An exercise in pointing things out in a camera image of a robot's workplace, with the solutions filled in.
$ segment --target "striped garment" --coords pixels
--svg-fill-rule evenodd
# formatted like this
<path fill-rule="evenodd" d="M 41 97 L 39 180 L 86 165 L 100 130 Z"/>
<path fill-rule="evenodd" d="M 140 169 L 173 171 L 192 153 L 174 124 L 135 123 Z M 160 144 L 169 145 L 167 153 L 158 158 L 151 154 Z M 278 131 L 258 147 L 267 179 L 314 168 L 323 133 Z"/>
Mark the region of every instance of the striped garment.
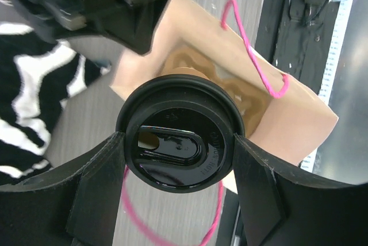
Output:
<path fill-rule="evenodd" d="M 51 168 L 43 154 L 67 100 L 109 72 L 107 64 L 66 41 L 43 42 L 30 26 L 0 22 L 0 185 Z"/>

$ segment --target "white measuring tape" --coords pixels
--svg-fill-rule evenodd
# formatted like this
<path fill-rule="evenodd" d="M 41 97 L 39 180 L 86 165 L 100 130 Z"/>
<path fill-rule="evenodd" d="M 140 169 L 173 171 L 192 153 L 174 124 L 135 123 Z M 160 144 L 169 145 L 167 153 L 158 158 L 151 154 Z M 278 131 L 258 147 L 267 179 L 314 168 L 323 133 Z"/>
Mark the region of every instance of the white measuring tape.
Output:
<path fill-rule="evenodd" d="M 323 73 L 322 85 L 318 94 L 319 98 L 326 104 L 329 104 L 329 98 L 334 85 L 336 70 L 339 64 L 339 58 L 345 31 L 349 20 L 353 0 L 331 0 L 333 2 L 340 2 L 338 15 L 335 20 L 335 26 L 332 32 L 331 45 L 329 46 L 326 67 Z M 308 172 L 313 171 L 317 155 L 317 149 L 308 155 L 301 163 L 301 168 Z"/>

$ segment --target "pink cord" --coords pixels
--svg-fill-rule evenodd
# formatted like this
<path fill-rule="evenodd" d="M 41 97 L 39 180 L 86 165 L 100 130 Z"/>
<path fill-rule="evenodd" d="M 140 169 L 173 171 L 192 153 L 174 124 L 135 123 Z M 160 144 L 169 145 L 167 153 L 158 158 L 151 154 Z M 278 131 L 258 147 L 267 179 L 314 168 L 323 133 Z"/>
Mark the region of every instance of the pink cord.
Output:
<path fill-rule="evenodd" d="M 127 188 L 125 187 L 125 180 L 128 176 L 129 168 L 126 167 L 124 171 L 124 181 L 122 183 L 122 189 L 121 189 L 121 200 L 124 205 L 125 211 L 128 214 L 128 216 L 131 218 L 133 223 L 137 226 L 137 228 L 144 233 L 144 235 L 150 239 L 153 243 L 159 246 L 174 246 L 175 244 L 166 241 L 165 239 L 159 237 L 157 234 L 155 234 L 142 220 L 137 216 L 134 207 L 131 203 L 131 200 L 129 199 L 129 195 L 127 192 Z M 217 207 L 216 207 L 216 214 L 213 219 L 213 223 L 211 227 L 209 228 L 207 234 L 203 238 L 200 246 L 206 246 L 207 243 L 210 241 L 211 237 L 213 236 L 217 225 L 220 221 L 221 216 L 221 204 L 223 200 L 223 193 L 224 193 L 224 187 L 223 183 L 220 181 L 218 184 L 218 193 L 217 193 Z"/>
<path fill-rule="evenodd" d="M 235 15 L 235 19 L 237 22 L 237 25 L 239 27 L 240 30 L 240 34 L 241 37 L 243 38 L 244 41 L 244 45 L 246 46 L 247 52 L 253 62 L 254 67 L 257 69 L 258 74 L 265 86 L 265 88 L 267 89 L 267 91 L 270 93 L 270 95 L 274 98 L 281 98 L 283 97 L 283 95 L 285 95 L 286 91 L 289 88 L 289 79 L 288 79 L 288 75 L 286 74 L 282 74 L 282 80 L 283 80 L 283 86 L 280 90 L 280 92 L 275 92 L 272 87 L 271 84 L 269 83 L 269 81 L 267 80 L 266 76 L 264 75 L 264 73 L 262 72 L 262 69 L 260 68 L 258 62 L 257 62 L 257 58 L 255 57 L 252 49 L 251 49 L 251 44 L 249 43 L 248 37 L 246 35 L 246 32 L 244 31 L 244 27 L 242 25 L 242 20 L 240 19 L 239 16 L 239 9 L 237 8 L 237 3 L 235 0 L 229 0 L 226 5 L 225 5 L 225 9 L 224 9 L 224 13 L 223 16 L 221 18 L 221 27 L 223 29 L 227 28 L 226 25 L 226 17 L 229 13 L 229 9 L 231 7 L 231 5 L 233 5 L 234 7 L 234 15 Z M 121 189 L 121 200 L 122 203 L 124 205 L 125 211 L 128 214 L 128 216 L 131 218 L 131 220 L 133 221 L 133 223 L 137 226 L 137 228 L 145 234 L 145 236 L 150 239 L 153 243 L 155 243 L 156 245 L 159 246 L 174 246 L 173 243 L 170 243 L 168 241 L 166 241 L 165 239 L 159 237 L 156 233 L 154 233 L 148 226 L 146 226 L 146 224 L 144 222 L 142 222 L 142 220 L 137 216 L 134 207 L 131 203 L 131 200 L 129 199 L 129 195 L 127 192 L 127 188 L 125 187 L 125 180 L 128 176 L 128 172 L 129 172 L 129 168 L 126 167 L 125 171 L 124 171 L 124 182 L 122 183 L 122 189 Z M 222 181 L 219 182 L 218 184 L 218 197 L 217 197 L 217 208 L 216 208 L 216 214 L 215 217 L 213 219 L 213 223 L 210 227 L 210 229 L 208 230 L 207 234 L 205 235 L 205 237 L 203 238 L 200 246 L 206 246 L 207 243 L 210 241 L 211 237 L 213 236 L 217 225 L 219 224 L 220 221 L 220 216 L 221 216 L 221 204 L 222 204 L 222 198 L 223 198 L 223 193 L 224 193 L 224 187 L 223 187 L 223 183 Z"/>
<path fill-rule="evenodd" d="M 270 82 L 267 80 L 267 77 L 262 72 L 262 69 L 260 68 L 260 66 L 259 66 L 259 64 L 257 62 L 257 58 L 255 57 L 255 55 L 254 55 L 254 53 L 253 53 L 253 51 L 251 49 L 251 44 L 250 44 L 250 42 L 248 40 L 248 37 L 246 35 L 246 32 L 244 31 L 243 24 L 241 22 L 242 19 L 239 16 L 239 9 L 237 7 L 236 0 L 228 0 L 228 2 L 226 3 L 225 9 L 224 9 L 224 12 L 223 12 L 223 16 L 221 18 L 221 27 L 223 29 L 227 29 L 226 18 L 228 16 L 229 9 L 230 9 L 231 5 L 234 7 L 235 20 L 236 20 L 236 23 L 237 23 L 237 25 L 239 27 L 239 31 L 240 31 L 241 37 L 242 37 L 242 39 L 244 41 L 244 45 L 246 46 L 247 52 L 249 54 L 249 57 L 251 58 L 254 67 L 257 69 L 258 74 L 259 74 L 259 77 L 261 78 L 261 80 L 262 80 L 265 88 L 267 89 L 267 91 L 270 93 L 270 95 L 272 97 L 274 97 L 274 98 L 282 98 L 283 95 L 285 95 L 286 91 L 289 88 L 289 78 L 288 78 L 288 75 L 282 74 L 283 86 L 282 86 L 280 92 L 275 92 L 272 89 Z"/>

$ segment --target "black mechanical device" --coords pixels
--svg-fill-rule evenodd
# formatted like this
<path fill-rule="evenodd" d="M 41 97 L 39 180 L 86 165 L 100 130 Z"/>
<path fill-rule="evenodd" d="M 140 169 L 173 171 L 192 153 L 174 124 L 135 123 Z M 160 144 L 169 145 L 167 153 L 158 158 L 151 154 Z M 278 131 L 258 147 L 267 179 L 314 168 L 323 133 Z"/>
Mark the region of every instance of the black mechanical device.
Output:
<path fill-rule="evenodd" d="M 100 34 L 138 53 L 149 51 L 167 1 L 12 0 L 45 40 Z M 116 132 L 94 149 L 0 186 L 0 245 L 111 246 L 126 165 L 172 193 L 204 189 L 233 169 L 247 245 L 364 245 L 368 184 L 274 157 L 245 138 L 241 120 L 208 80 L 169 75 L 143 84 L 121 109 Z M 157 145 L 139 146 L 144 134 Z"/>

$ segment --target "gray tabletop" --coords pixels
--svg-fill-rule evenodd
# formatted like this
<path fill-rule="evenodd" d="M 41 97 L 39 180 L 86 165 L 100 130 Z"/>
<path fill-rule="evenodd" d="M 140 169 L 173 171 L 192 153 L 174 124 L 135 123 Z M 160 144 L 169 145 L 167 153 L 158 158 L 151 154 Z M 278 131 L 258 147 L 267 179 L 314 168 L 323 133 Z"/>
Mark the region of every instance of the gray tabletop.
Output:
<path fill-rule="evenodd" d="M 220 17 L 226 0 L 195 0 Z M 245 30 L 255 42 L 263 0 L 237 0 Z M 21 21 L 10 7 L 0 6 L 0 20 Z M 232 15 L 229 25 L 237 30 Z M 123 47 L 108 39 L 79 38 L 72 46 L 91 59 L 118 61 Z M 54 166 L 63 164 L 90 150 L 112 132 L 123 101 L 109 88 L 113 72 L 71 99 L 53 133 L 46 156 Z M 127 188 L 137 213 L 163 237 L 179 245 L 198 245 L 212 223 L 217 187 L 190 195 L 174 195 L 153 189 L 132 174 Z M 209 245 L 215 245 L 214 237 Z M 121 208 L 118 213 L 113 245 L 152 245 L 130 222 Z"/>

